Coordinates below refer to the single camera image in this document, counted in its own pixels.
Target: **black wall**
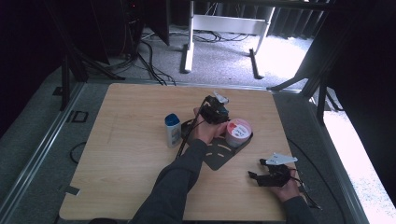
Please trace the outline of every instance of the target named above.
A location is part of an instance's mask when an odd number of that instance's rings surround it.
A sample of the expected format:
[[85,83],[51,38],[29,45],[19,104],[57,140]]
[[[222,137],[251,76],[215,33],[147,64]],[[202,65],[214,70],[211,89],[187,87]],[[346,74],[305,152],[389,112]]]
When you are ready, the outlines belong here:
[[396,203],[396,3],[379,0],[341,52],[330,87]]
[[61,64],[62,50],[43,9],[29,0],[0,3],[0,136]]

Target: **metal stand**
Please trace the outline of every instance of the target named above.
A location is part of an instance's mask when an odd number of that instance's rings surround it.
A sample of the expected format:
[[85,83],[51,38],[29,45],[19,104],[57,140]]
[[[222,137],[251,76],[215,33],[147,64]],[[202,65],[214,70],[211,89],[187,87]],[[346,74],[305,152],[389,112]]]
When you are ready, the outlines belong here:
[[264,20],[220,17],[220,16],[206,16],[194,14],[195,3],[190,2],[190,22],[189,22],[189,43],[187,46],[186,63],[184,71],[189,73],[192,71],[192,58],[194,53],[193,32],[194,30],[205,30],[214,32],[236,33],[246,35],[259,35],[259,43],[254,54],[251,54],[252,60],[254,55],[260,49],[262,41],[267,36],[270,21],[274,14],[274,7],[271,7],[271,12]]

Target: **tripod leg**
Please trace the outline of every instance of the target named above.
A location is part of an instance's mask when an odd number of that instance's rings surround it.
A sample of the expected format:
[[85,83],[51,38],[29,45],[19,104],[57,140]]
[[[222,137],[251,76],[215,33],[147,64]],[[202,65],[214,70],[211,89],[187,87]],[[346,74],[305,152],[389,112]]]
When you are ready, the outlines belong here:
[[256,57],[254,55],[253,49],[250,49],[249,52],[250,52],[251,65],[253,67],[253,76],[254,76],[254,78],[263,79],[264,76],[260,76],[260,74],[259,74],[259,69],[257,68]]
[[98,71],[104,73],[107,77],[111,78],[111,79],[116,79],[116,80],[125,80],[125,77],[119,77],[114,73],[111,73],[109,71],[107,71],[102,65],[100,65],[99,63],[93,61],[92,59],[90,59],[88,56],[86,56],[84,53],[82,53],[81,51],[79,51],[78,49],[75,49],[75,52],[77,53],[78,57],[88,63],[90,66],[92,66],[93,68],[97,69]]
[[294,84],[296,82],[299,82],[299,81],[301,81],[303,79],[304,79],[304,77],[292,77],[291,79],[289,79],[289,80],[287,80],[287,81],[285,81],[285,82],[283,82],[283,83],[281,83],[281,84],[279,84],[277,86],[267,87],[267,90],[268,91],[281,91],[281,90],[287,88],[288,86],[290,86],[290,85],[292,85],[292,84]]
[[260,46],[262,45],[262,41],[268,35],[268,30],[269,30],[270,25],[271,25],[271,19],[272,19],[273,15],[274,15],[274,11],[275,11],[275,8],[274,7],[270,7],[269,12],[267,11],[267,13],[266,13],[266,14],[268,14],[268,16],[265,18],[265,27],[262,29],[262,34],[260,35],[259,43],[257,45],[257,49],[254,51],[254,55],[256,55],[257,52],[259,52]]
[[344,111],[343,108],[340,108],[337,103],[334,101],[334,99],[332,98],[332,96],[329,94],[328,91],[326,91],[326,96],[329,99],[330,103],[332,103],[332,107],[334,107],[334,109],[336,109],[337,111]]
[[189,19],[189,43],[187,44],[186,62],[184,64],[184,72],[190,73],[192,71],[192,58],[194,56],[194,1],[190,1],[190,19]]

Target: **small bottle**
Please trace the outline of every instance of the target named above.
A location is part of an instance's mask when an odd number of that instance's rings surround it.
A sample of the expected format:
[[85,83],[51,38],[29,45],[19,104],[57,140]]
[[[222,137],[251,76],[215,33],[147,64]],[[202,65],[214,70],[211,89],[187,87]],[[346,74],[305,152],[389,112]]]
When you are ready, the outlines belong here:
[[177,146],[181,139],[181,124],[176,114],[169,114],[165,118],[166,143],[169,148]]

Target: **black cable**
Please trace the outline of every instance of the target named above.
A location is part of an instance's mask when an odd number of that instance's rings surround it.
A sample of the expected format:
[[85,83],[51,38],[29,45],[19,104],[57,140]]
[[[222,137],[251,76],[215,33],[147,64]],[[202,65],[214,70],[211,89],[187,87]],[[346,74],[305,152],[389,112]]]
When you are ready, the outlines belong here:
[[[126,70],[128,70],[135,62],[135,59],[133,59],[132,57],[127,58],[125,61],[121,62],[121,63],[116,63],[116,64],[112,64],[109,66],[104,66],[104,68],[107,71],[113,72],[114,74],[118,74],[121,72],[124,72]],[[90,75],[93,76],[100,76],[103,73],[98,71],[97,69],[95,69],[94,67],[92,67],[90,64],[83,62],[85,69],[87,70],[87,73],[89,73]],[[116,71],[114,72],[114,70],[120,69],[120,68],[124,68],[122,71]]]
[[334,107],[335,110],[337,111],[345,111],[343,108],[340,108],[338,104],[334,101],[332,96],[329,94],[329,92],[326,90],[326,96],[329,98],[330,103],[332,104],[332,107]]
[[75,145],[74,147],[72,147],[72,149],[70,150],[69,156],[73,163],[78,164],[78,161],[73,156],[74,150],[76,150],[76,148],[78,148],[78,147],[84,146],[85,144],[87,144],[87,142],[79,143],[79,144]]
[[[246,35],[243,38],[237,39],[238,37],[242,36],[243,34],[239,34],[233,38],[225,38],[221,36],[219,33],[215,33],[213,31],[194,31],[195,34],[203,34],[203,35],[213,35],[213,39],[205,38],[199,35],[193,35],[194,40],[204,43],[218,43],[218,42],[227,42],[227,41],[243,41],[247,39],[250,35]],[[144,34],[146,36],[154,36],[155,34]],[[169,36],[179,36],[179,35],[189,35],[188,32],[179,32],[179,33],[171,33]]]
[[187,131],[186,136],[184,136],[183,141],[181,142],[180,148],[178,149],[178,152],[177,152],[177,155],[176,155],[176,159],[181,156],[181,153],[183,153],[184,146],[186,146],[187,140],[189,140],[189,137],[190,137],[190,134],[191,134],[192,130],[194,128],[196,128],[195,123],[197,122],[198,117],[201,114],[201,111],[202,111],[202,108],[204,107],[204,104],[205,104],[205,100],[202,101],[202,103],[201,103],[201,105],[200,105],[200,107],[198,109],[198,112],[195,115],[194,120],[192,121],[191,125],[189,126],[189,130]]
[[306,199],[307,199],[307,200],[309,201],[309,203],[310,203],[309,207],[317,208],[317,209],[323,210],[323,209],[320,207],[320,205],[318,205],[318,204],[311,198],[311,196],[308,194],[308,189],[307,189],[307,187],[305,186],[305,183],[304,183],[303,180],[298,179],[298,178],[293,177],[293,176],[291,176],[290,178],[300,183],[301,188],[303,188],[303,194],[304,194],[304,196],[306,197]]
[[[157,74],[157,73],[155,72],[154,66],[153,66],[153,64],[152,64],[152,56],[153,56],[152,46],[151,46],[149,43],[147,43],[147,42],[145,42],[145,41],[143,41],[143,40],[141,40],[141,43],[143,43],[143,44],[145,44],[145,45],[148,46],[148,50],[149,50],[149,59],[148,59],[148,63],[147,63],[147,62],[143,59],[143,56],[141,56],[141,55],[139,54],[140,60],[142,60],[142,63],[146,66],[146,68],[148,69],[148,71],[157,79],[158,82],[160,82],[161,85],[167,86],[165,80],[163,80],[161,77],[159,77],[159,74]],[[162,74],[160,74],[160,75],[163,75],[163,76],[166,76],[166,77],[170,77],[169,75],[166,75],[165,73],[162,73]]]
[[167,75],[165,72],[161,71],[160,69],[158,69],[157,67],[155,67],[154,65],[151,65],[155,70],[159,71],[160,73],[157,74],[158,76],[165,76],[168,78],[168,80],[172,81],[173,84],[176,86],[176,82],[175,79],[169,75]]
[[205,15],[208,15],[210,10],[214,7],[213,12],[212,12],[212,16],[215,15],[216,13],[216,9],[218,8],[218,4],[219,3],[212,3],[212,6],[210,6],[210,8],[207,10],[207,12],[205,13]]
[[303,151],[302,148],[300,148],[294,141],[292,141],[291,139],[289,139],[287,137],[288,141],[290,141],[293,145],[295,145],[301,153],[304,154],[304,156],[306,157],[306,159],[312,164],[312,166],[314,167],[314,169],[317,171],[318,175],[320,176],[320,178],[322,179],[323,183],[326,185],[326,188],[329,190],[330,194],[332,195],[332,198],[334,199],[335,203],[337,204],[337,207],[339,209],[339,211],[341,212],[342,218],[343,218],[343,222],[347,223],[347,218],[346,218],[346,214],[344,213],[343,209],[341,208],[341,204],[337,201],[337,199],[335,198],[334,193],[332,192],[332,189],[330,188],[329,184],[326,182],[326,180],[324,179],[323,174],[320,172],[320,170],[318,169],[318,167],[312,162],[312,160],[308,157],[308,155],[306,155],[306,153]]

